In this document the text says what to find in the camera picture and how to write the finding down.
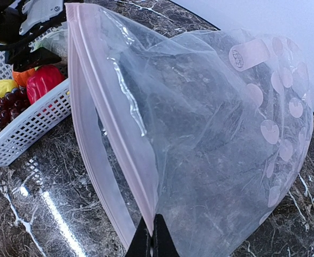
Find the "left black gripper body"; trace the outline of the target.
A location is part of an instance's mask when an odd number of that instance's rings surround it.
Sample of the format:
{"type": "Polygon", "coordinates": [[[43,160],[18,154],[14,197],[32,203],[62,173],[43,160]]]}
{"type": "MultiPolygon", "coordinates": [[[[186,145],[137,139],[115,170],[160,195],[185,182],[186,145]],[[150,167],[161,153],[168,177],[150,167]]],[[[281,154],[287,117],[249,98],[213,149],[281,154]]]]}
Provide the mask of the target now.
{"type": "Polygon", "coordinates": [[[11,44],[22,39],[19,30],[26,17],[16,7],[11,7],[13,3],[14,1],[12,0],[0,0],[1,44],[11,44]]]}

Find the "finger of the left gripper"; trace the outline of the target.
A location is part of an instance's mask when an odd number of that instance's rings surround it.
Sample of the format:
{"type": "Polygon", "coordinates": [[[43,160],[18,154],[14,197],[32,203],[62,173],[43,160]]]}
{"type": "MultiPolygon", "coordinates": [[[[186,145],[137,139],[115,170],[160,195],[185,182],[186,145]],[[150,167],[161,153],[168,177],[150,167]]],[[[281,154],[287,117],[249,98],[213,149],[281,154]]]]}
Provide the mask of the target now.
{"type": "Polygon", "coordinates": [[[33,52],[30,47],[5,52],[5,64],[12,65],[13,71],[24,72],[42,65],[55,64],[62,59],[52,51],[40,47],[33,52]]]}

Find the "white plastic basket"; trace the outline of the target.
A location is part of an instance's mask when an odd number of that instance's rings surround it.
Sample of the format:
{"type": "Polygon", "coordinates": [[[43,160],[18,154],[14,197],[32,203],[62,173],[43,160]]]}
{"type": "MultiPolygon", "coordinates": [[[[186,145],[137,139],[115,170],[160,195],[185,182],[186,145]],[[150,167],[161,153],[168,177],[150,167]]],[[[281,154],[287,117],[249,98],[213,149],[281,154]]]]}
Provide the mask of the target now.
{"type": "MultiPolygon", "coordinates": [[[[67,77],[67,58],[57,64],[67,77]]],[[[12,78],[12,67],[5,64],[5,53],[0,52],[0,80],[12,78]]],[[[45,94],[4,130],[0,131],[0,167],[6,167],[17,159],[39,138],[71,114],[69,80],[61,82],[45,94]]]]}

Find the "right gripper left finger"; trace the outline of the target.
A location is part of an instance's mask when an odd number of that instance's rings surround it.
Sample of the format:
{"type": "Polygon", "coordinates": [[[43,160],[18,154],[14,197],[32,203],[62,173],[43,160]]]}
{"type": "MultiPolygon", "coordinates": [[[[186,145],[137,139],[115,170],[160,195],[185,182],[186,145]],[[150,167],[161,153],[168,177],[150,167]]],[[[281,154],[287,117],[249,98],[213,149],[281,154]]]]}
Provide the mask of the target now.
{"type": "Polygon", "coordinates": [[[151,235],[143,217],[140,219],[125,257],[151,257],[151,235]]]}

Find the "white toy cauliflower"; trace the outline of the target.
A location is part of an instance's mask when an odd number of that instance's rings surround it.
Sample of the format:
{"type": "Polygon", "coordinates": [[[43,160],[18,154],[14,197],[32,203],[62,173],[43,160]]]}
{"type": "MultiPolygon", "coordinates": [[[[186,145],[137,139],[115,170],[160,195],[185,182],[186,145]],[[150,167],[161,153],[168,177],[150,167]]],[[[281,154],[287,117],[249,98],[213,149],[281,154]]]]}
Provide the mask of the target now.
{"type": "Polygon", "coordinates": [[[56,28],[34,43],[34,50],[37,50],[38,48],[46,48],[61,58],[67,58],[67,39],[68,29],[56,28]]]}

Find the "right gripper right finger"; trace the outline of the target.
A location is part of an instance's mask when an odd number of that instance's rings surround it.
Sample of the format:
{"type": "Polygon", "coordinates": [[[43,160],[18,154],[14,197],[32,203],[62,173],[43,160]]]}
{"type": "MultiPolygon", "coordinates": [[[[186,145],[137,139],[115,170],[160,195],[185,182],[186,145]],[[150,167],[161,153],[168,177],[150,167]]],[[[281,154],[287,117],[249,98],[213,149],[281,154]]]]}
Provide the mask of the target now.
{"type": "Polygon", "coordinates": [[[179,257],[162,214],[156,214],[153,232],[153,256],[179,257]]]}

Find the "orange toy pumpkin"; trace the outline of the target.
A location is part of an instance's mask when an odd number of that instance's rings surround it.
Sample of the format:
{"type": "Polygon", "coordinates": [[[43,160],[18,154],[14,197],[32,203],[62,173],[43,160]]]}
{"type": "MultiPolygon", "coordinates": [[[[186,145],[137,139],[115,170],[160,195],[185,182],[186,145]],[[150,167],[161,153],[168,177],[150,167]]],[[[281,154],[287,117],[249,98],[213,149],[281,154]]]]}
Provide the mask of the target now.
{"type": "Polygon", "coordinates": [[[21,87],[27,86],[27,81],[30,77],[32,77],[35,74],[36,70],[34,68],[23,71],[23,72],[17,72],[12,71],[12,76],[14,81],[21,87]]]}

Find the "clear zip top bag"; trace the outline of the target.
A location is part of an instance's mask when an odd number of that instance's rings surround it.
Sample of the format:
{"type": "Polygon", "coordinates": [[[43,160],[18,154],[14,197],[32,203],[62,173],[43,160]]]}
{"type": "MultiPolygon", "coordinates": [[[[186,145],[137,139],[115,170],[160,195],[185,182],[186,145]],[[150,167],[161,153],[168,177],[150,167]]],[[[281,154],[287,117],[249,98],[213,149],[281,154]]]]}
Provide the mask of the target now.
{"type": "Polygon", "coordinates": [[[162,214],[180,256],[229,256],[298,176],[313,131],[307,65],[284,36],[168,38],[90,3],[66,5],[72,119],[124,248],[162,214]]]}

